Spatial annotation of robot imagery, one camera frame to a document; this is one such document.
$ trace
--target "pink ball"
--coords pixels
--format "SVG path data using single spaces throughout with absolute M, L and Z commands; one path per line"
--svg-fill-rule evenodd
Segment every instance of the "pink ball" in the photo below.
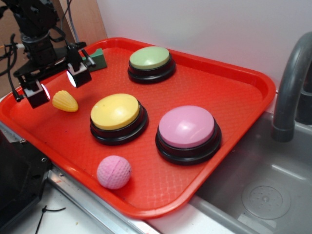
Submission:
M 128 183 L 131 176 L 130 163 L 120 156 L 108 156 L 97 168 L 99 183 L 108 189 L 120 189 Z

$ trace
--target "green object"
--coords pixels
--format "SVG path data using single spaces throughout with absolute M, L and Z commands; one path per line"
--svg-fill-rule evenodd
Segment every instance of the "green object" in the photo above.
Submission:
M 89 71 L 93 72 L 102 68 L 107 67 L 105 57 L 103 54 L 102 49 L 97 49 L 93 54 L 90 55 L 90 57 L 94 60 L 94 62 L 97 64 L 96 67 L 89 67 Z M 83 62 L 86 62 L 86 57 L 82 57 Z

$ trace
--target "tray rim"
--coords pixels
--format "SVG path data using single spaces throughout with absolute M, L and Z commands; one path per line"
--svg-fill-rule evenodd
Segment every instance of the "tray rim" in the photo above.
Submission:
M 108 38 L 87 46 L 86 50 L 89 54 L 93 53 L 98 48 L 106 49 L 113 47 L 136 51 L 146 46 L 152 45 L 126 38 Z M 203 167 L 203 169 L 200 171 L 197 177 L 189 184 L 189 186 L 186 187 L 186 189 L 181 193 L 181 195 L 179 195 L 175 200 L 173 200 L 169 204 L 164 205 L 162 207 L 145 210 L 130 205 L 117 195 L 110 192 L 109 190 L 104 190 L 101 195 L 98 195 L 100 198 L 108 202 L 110 205 L 112 205 L 115 209 L 119 210 L 123 214 L 139 219 L 157 218 L 169 212 L 175 211 L 179 207 L 186 204 L 191 199 L 196 190 L 201 186 L 201 184 L 210 176 L 210 174 L 226 157 L 226 155 L 230 152 L 230 150 L 238 143 L 238 141 L 243 137 L 243 135 L 248 131 L 248 129 L 261 116 L 261 114 L 265 111 L 265 109 L 274 99 L 276 92 L 275 84 L 273 83 L 273 81 L 268 76 L 266 76 L 261 72 L 254 71 L 248 68 L 239 67 L 236 65 L 231 65 L 228 63 L 223 63 L 220 61 L 211 60 L 209 58 L 202 58 L 186 54 L 171 49 L 168 50 L 172 54 L 177 64 L 192 67 L 197 70 L 201 70 L 215 75 L 220 75 L 229 79 L 234 79 L 243 83 L 250 84 L 261 92 L 263 99 L 261 104 L 258 105 L 257 108 L 253 112 L 251 112 L 249 116 L 245 119 L 244 127 L 240 126 L 238 130 L 232 136 L 230 136 L 227 142 L 225 142 L 225 144 L 219 149 L 219 151 L 216 153 L 216 155 L 218 154 L 218 157 L 212 157 L 208 161 L 209 163 L 205 162 L 206 165 Z M 54 78 L 58 77 L 62 73 L 56 74 L 46 79 L 43 83 L 48 83 L 52 81 Z M 43 151 L 43 153 L 45 153 L 47 156 L 51 154 L 57 155 L 57 158 L 62 157 L 58 153 L 54 152 L 53 149 L 46 146 L 43 147 L 43 143 L 39 139 L 36 139 L 35 136 L 33 136 L 27 130 L 23 129 L 22 126 L 19 126 L 10 118 L 9 115 L 10 111 L 8 107 L 14 106 L 15 103 L 16 102 L 14 100 L 12 93 L 8 94 L 0 102 L 0 113 L 2 113 L 0 116 L 0 121 L 3 122 L 5 125 L 7 125 L 9 128 L 11 128 L 13 131 L 15 131 L 18 135 L 30 141 L 32 144 L 38 147 L 38 149 Z M 67 159 L 63 158 L 62 160 L 58 159 L 52 161 L 54 161 L 57 166 L 62 168 L 66 173 L 74 177 L 78 182 L 82 183 L 92 192 L 94 192 L 93 188 L 98 186 L 95 180 L 92 180 L 92 182 L 89 183 L 88 185 L 84 184 L 83 181 L 86 179 L 90 179 L 90 175 L 83 171 L 79 171 L 78 174 L 77 172 L 73 172 L 73 169 L 70 166 L 72 163 L 69 162 Z

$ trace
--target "white wall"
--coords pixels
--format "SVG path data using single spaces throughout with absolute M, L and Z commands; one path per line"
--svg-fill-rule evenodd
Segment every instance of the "white wall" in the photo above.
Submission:
M 278 86 L 311 0 L 97 0 L 109 38 L 125 37 L 260 71 Z

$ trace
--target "black cable tie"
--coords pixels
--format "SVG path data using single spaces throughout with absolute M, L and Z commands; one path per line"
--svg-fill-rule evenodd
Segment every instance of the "black cable tie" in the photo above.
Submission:
M 40 227 L 40 224 L 41 224 L 41 221 L 42 221 L 42 218 L 43 218 L 43 214 L 46 212 L 46 211 L 52 211 L 52 212 L 58 212 L 58 211 L 63 211 L 63 210 L 65 210 L 66 209 L 66 207 L 64 207 L 64 208 L 62 208 L 62 209 L 59 209 L 59 210 L 49 210 L 49 209 L 47 209 L 47 206 L 45 206 L 41 211 L 42 211 L 42 214 L 41 214 L 41 218 L 40 218 L 40 220 L 39 220 L 39 224 L 38 224 L 38 226 L 37 226 L 37 229 L 36 229 L 36 234 L 38 233 L 38 231 L 39 231 L 39 227 Z

